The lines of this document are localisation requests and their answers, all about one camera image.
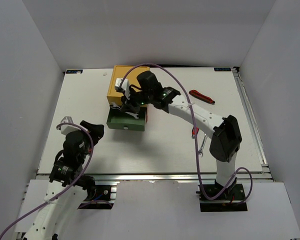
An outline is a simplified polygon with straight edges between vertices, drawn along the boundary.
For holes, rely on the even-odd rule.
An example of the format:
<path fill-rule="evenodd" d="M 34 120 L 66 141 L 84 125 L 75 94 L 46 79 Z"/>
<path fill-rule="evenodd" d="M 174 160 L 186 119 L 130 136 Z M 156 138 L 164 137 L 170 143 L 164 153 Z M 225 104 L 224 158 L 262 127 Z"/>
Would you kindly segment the silver wrench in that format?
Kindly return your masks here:
<path fill-rule="evenodd" d="M 109 106 L 110 106 L 111 109 L 118 110 L 120 113 L 130 115 L 130 116 L 134 117 L 135 119 L 140 118 L 138 113 L 133 113 L 133 112 L 129 112 L 129 111 L 126 111 L 126 110 L 122 110 L 122 107 L 117 105 L 115 102 L 111 102 L 109 104 Z"/>
<path fill-rule="evenodd" d="M 208 136 L 207 136 L 206 134 L 204 134 L 202 143 L 201 143 L 200 148 L 199 148 L 199 150 L 198 150 L 198 154 L 199 154 L 201 157 L 203 156 L 203 150 L 204 150 L 204 147 L 205 147 L 207 138 L 208 138 Z"/>

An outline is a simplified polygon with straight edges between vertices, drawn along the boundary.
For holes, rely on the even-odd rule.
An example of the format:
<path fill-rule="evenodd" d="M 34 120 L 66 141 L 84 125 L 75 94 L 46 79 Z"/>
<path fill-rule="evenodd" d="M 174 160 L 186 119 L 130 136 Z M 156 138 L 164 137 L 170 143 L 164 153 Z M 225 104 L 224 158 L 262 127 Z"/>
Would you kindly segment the yellow top drawer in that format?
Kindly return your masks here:
<path fill-rule="evenodd" d="M 148 107 L 147 104 L 141 104 L 141 102 L 138 102 L 138 101 L 128 100 L 123 94 L 119 94 L 119 95 L 108 94 L 106 96 L 106 98 L 108 100 L 109 105 L 116 104 L 119 107 L 121 107 L 125 103 L 125 101 L 122 101 L 122 100 L 126 100 L 127 103 L 131 104 L 134 107 L 141 107 L 141 108 L 147 108 Z"/>

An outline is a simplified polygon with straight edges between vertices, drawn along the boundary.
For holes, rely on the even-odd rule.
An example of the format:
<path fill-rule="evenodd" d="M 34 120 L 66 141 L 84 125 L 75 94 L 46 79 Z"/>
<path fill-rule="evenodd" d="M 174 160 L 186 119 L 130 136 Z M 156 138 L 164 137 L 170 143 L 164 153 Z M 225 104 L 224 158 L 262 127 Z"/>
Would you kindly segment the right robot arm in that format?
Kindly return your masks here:
<path fill-rule="evenodd" d="M 138 117 L 143 105 L 179 117 L 203 131 L 210 138 L 209 152 L 216 160 L 216 195 L 226 200 L 234 193 L 235 159 L 242 142 L 238 120 L 229 115 L 222 117 L 189 103 L 185 95 L 173 87 L 162 87 L 156 76 L 147 70 L 137 76 L 139 86 L 127 79 L 117 78 L 115 90 L 123 94 L 120 110 Z"/>

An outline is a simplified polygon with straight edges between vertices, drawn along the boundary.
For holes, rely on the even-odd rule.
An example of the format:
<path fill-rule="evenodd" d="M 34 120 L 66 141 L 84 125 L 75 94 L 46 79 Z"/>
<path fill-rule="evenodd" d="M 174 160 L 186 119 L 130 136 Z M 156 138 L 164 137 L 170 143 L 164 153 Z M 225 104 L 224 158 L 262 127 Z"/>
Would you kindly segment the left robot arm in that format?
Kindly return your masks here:
<path fill-rule="evenodd" d="M 95 180 L 84 172 L 95 145 L 104 136 L 104 128 L 102 124 L 84 120 L 79 125 L 62 122 L 57 126 L 65 140 L 55 156 L 43 204 L 23 239 L 61 239 L 82 202 L 94 199 L 97 192 Z"/>

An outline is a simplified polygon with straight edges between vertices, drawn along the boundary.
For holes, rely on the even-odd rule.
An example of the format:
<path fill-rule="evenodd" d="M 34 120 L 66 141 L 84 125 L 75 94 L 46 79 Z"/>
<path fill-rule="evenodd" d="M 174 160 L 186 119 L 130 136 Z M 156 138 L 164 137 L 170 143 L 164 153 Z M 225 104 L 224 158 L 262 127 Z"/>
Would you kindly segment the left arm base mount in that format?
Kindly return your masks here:
<path fill-rule="evenodd" d="M 80 204 L 80 210 L 111 210 L 117 193 L 116 185 L 97 185 L 94 196 Z"/>

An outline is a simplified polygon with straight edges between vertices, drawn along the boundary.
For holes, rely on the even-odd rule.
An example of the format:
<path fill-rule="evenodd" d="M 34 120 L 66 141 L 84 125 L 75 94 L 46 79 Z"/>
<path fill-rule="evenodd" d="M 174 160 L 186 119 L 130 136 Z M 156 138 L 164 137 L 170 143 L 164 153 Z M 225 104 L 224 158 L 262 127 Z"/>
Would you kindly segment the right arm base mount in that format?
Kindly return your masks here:
<path fill-rule="evenodd" d="M 199 198 L 200 211 L 202 213 L 221 213 L 221 212 L 247 212 L 247 203 L 243 202 L 246 198 L 244 187 L 241 183 L 236 183 L 230 193 L 224 192 L 215 200 L 208 200 L 202 192 L 196 191 Z"/>

